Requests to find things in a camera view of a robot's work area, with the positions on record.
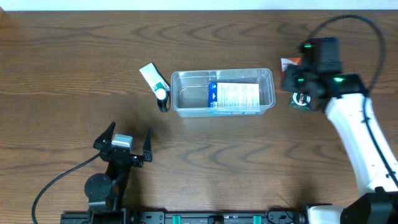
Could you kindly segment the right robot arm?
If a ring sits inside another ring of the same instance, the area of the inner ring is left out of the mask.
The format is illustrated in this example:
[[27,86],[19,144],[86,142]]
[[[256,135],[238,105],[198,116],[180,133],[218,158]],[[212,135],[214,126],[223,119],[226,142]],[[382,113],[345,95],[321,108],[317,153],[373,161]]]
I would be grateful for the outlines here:
[[397,160],[356,73],[343,73],[335,37],[300,44],[300,65],[289,65],[282,89],[311,98],[336,129],[353,167],[359,198],[347,207],[305,206],[300,223],[397,223]]

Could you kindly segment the red medicine box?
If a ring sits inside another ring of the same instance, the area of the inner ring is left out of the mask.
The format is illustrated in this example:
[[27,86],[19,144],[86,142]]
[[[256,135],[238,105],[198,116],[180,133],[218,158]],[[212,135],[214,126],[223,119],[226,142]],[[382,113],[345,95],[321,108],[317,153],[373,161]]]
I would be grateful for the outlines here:
[[291,57],[291,58],[281,58],[280,59],[280,73],[281,77],[284,78],[285,71],[289,65],[301,65],[302,59],[300,57]]

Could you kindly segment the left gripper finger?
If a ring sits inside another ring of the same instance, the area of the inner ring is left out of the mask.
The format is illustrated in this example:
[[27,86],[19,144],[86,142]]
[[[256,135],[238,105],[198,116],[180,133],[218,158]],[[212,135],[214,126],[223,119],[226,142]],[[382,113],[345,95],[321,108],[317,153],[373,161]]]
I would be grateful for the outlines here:
[[149,129],[146,138],[144,141],[144,145],[142,148],[143,151],[143,157],[145,162],[152,162],[152,145],[151,145],[151,130]]
[[113,121],[108,128],[94,141],[93,147],[97,150],[103,150],[108,144],[111,144],[116,123]]

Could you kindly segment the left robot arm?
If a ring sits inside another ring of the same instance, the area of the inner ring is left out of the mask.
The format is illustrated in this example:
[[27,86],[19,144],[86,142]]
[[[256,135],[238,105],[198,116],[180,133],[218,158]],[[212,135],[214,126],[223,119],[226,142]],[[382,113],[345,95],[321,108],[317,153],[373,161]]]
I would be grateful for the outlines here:
[[94,141],[98,157],[108,163],[106,172],[92,175],[85,183],[89,223],[139,223],[136,214],[123,207],[123,195],[133,167],[152,161],[151,132],[148,131],[142,154],[132,153],[133,137],[114,135],[115,122]]

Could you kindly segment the clear plastic container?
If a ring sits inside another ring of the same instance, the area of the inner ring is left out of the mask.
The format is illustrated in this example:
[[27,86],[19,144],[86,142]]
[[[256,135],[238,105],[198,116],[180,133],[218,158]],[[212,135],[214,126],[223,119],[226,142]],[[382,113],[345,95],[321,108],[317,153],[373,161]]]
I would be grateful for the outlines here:
[[172,108],[182,118],[243,116],[212,114],[208,107],[208,85],[220,83],[253,83],[259,85],[259,114],[275,105],[272,72],[268,68],[179,71],[172,74]]

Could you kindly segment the blue medicine box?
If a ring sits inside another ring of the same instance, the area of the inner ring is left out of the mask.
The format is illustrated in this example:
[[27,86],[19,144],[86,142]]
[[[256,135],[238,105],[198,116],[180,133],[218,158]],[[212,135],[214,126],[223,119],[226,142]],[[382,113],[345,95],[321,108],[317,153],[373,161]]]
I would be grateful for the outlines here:
[[208,85],[208,107],[212,114],[259,114],[261,109],[259,85],[211,82]]

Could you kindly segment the dark bottle white cap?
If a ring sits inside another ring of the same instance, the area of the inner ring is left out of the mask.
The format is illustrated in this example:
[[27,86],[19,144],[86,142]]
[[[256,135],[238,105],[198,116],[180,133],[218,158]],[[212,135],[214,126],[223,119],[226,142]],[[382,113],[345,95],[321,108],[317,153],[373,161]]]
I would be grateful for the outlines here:
[[161,112],[166,113],[170,109],[170,97],[169,93],[163,89],[159,88],[155,92],[157,98],[157,105]]

